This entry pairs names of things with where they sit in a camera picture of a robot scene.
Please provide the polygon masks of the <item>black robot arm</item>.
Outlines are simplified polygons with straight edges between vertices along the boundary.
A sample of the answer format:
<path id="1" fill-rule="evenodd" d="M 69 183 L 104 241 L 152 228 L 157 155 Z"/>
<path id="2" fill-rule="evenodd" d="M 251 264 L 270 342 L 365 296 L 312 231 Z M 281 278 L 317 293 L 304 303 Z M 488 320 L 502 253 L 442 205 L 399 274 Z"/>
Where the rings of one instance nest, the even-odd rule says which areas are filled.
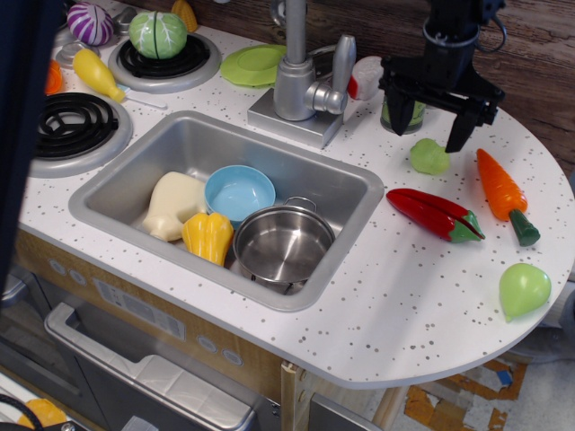
<path id="1" fill-rule="evenodd" d="M 403 135 L 415 103 L 456 115 L 446 152 L 462 150 L 474 129 L 491 125 L 505 93 L 481 77 L 473 66 L 482 27 L 495 22 L 507 39 L 497 13 L 503 1 L 432 1 L 423 24 L 420 57 L 386 57 L 380 88 L 385 91 L 392 131 Z"/>

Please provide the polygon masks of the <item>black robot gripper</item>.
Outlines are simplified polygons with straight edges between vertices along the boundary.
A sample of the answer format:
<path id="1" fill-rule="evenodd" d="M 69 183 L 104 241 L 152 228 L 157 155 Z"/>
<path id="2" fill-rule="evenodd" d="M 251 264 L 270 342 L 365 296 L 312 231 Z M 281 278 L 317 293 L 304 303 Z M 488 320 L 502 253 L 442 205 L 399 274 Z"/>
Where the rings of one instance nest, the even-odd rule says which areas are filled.
<path id="1" fill-rule="evenodd" d="M 474 69 L 481 27 L 476 22 L 451 28 L 425 22 L 421 56 L 382 60 L 380 87 L 385 90 L 396 135 L 404 135 L 416 101 L 456 114 L 448 154 L 460 152 L 476 127 L 493 123 L 505 93 Z"/>

